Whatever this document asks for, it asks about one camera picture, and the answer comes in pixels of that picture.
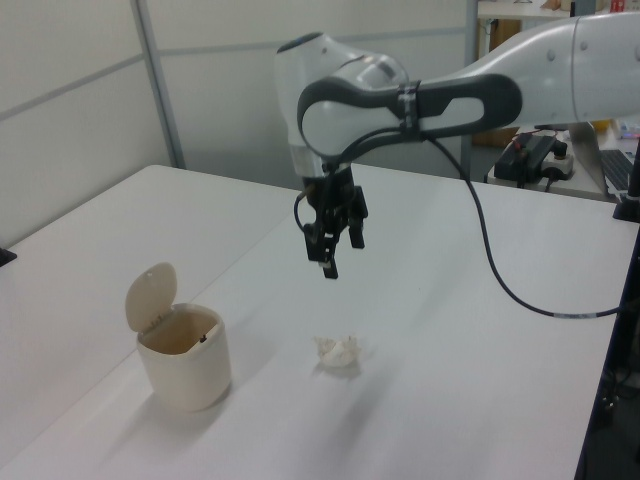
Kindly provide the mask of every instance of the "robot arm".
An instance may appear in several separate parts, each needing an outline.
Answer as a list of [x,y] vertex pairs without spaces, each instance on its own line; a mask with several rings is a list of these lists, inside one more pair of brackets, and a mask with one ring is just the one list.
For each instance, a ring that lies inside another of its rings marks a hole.
[[428,82],[409,82],[391,57],[322,34],[281,47],[280,108],[296,173],[316,210],[316,221],[303,227],[309,260],[337,278],[333,254],[347,226],[352,246],[364,247],[367,210],[350,162],[373,148],[640,111],[638,25],[637,13],[552,22]]

